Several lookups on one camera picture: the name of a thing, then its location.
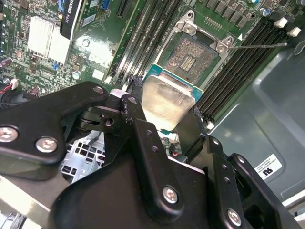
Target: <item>pcie slot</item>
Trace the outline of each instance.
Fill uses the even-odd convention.
[[[152,34],[154,34],[156,28],[158,27],[158,24],[160,22],[160,18],[162,17],[164,11],[166,10],[166,6],[169,0],[164,3],[163,1],[158,1],[158,7],[156,8],[153,17],[150,20],[149,26],[147,28],[147,31],[145,35],[142,37],[141,42],[138,45],[137,53],[134,56],[133,65],[131,70],[127,73],[128,76],[134,75],[135,71],[138,68],[139,62],[141,60],[141,57],[145,51],[145,48],[151,39]]]
[[[120,18],[125,18],[131,3],[132,3],[132,0],[121,0],[119,10],[117,12],[117,16]]]
[[[172,15],[176,12],[178,6],[180,4],[180,1],[177,0],[171,0],[168,3],[168,6],[166,7],[167,11],[164,13],[163,19],[160,22],[160,25],[157,28],[157,31],[155,32],[154,36],[152,37],[150,43],[146,47],[146,50],[143,54],[144,59],[141,60],[141,67],[138,71],[138,75],[142,75],[145,71],[145,68],[147,67],[147,64],[149,63],[150,59],[153,56],[153,53],[155,49],[158,47],[158,43],[161,41],[162,37],[165,35],[167,28],[163,27],[163,25],[168,25],[170,23],[170,20],[172,18]]]

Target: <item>cable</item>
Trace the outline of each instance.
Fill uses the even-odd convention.
[[[11,87],[12,87],[12,84],[6,86],[2,91],[0,91],[0,94],[5,93]]]
[[[245,45],[245,46],[233,46],[230,49],[256,49],[256,48],[276,48],[276,47],[284,47],[287,46],[287,43],[278,43],[278,44],[259,44],[259,45]]]

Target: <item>mechanical arm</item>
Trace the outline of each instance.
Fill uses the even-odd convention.
[[[244,157],[224,154],[196,108],[176,127],[181,163],[167,157],[140,93],[130,92],[109,95],[85,82],[1,112],[2,201],[48,229],[300,228]],[[70,186],[56,183],[67,143],[91,130],[104,132],[106,166]],[[28,208],[11,200],[8,184],[36,193]],[[32,214],[42,195],[49,207]]]

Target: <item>aluminum heatsink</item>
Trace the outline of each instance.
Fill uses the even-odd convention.
[[[65,64],[72,42],[60,35],[60,28],[39,16],[30,21],[28,50],[35,56]]]

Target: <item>black metal bracket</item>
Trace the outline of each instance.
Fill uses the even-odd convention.
[[[228,161],[235,169],[245,217],[254,228],[300,228],[288,210],[243,156],[232,154]]]
[[[106,90],[85,82],[1,112],[0,173],[32,180],[56,175],[66,155],[64,132],[81,111],[107,98]]]
[[[221,143],[207,136],[191,165],[202,168],[208,176],[210,223],[216,228],[251,228],[246,225],[233,167],[225,159]]]

